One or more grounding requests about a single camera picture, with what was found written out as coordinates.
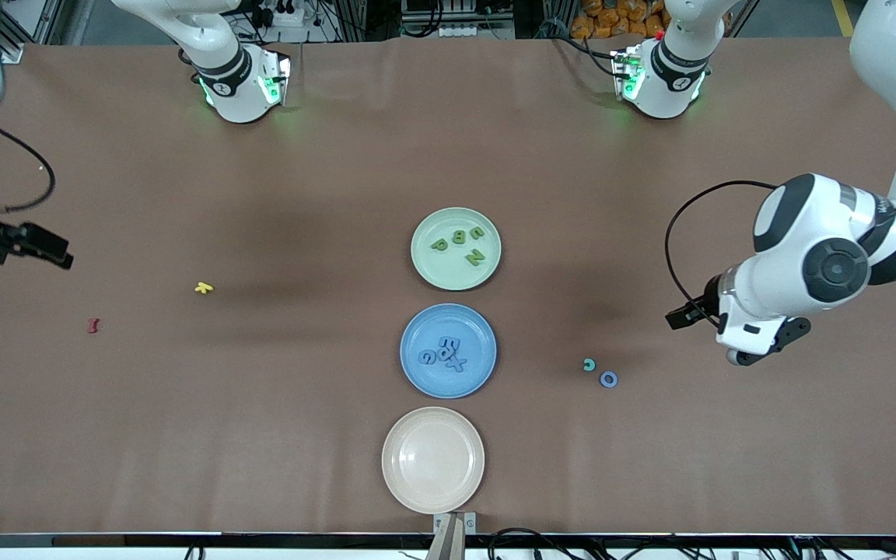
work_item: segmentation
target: cream plate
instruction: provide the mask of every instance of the cream plate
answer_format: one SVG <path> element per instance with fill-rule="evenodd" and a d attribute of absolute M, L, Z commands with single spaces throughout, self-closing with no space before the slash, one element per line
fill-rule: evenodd
<path fill-rule="evenodd" d="M 389 430 L 383 478 L 389 492 L 417 513 L 448 513 L 469 501 L 483 479 L 483 440 L 458 412 L 417 408 Z"/>

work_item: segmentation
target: brown paper tablecloth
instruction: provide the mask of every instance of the brown paper tablecloth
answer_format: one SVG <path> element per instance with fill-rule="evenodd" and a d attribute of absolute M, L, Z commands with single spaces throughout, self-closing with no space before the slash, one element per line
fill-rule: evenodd
<path fill-rule="evenodd" d="M 711 327 L 663 320 L 682 303 L 664 228 L 700 189 L 817 171 L 886 191 L 896 117 L 846 47 L 726 40 L 674 121 L 545 41 L 289 47 L 291 103 L 250 125 L 204 106 L 173 47 L 28 47 L 0 125 L 59 185 L 8 217 L 69 238 L 75 267 L 0 267 L 0 531 L 429 530 L 380 449 L 431 404 L 480 430 L 465 509 L 485 530 L 896 531 L 896 284 L 749 369 Z M 44 180 L 0 138 L 0 201 Z M 694 291 L 751 254 L 762 196 L 680 220 Z M 504 239 L 470 292 L 409 260 L 449 205 Z M 448 301 L 500 344 L 458 401 L 420 394 L 397 358 L 409 319 Z"/>

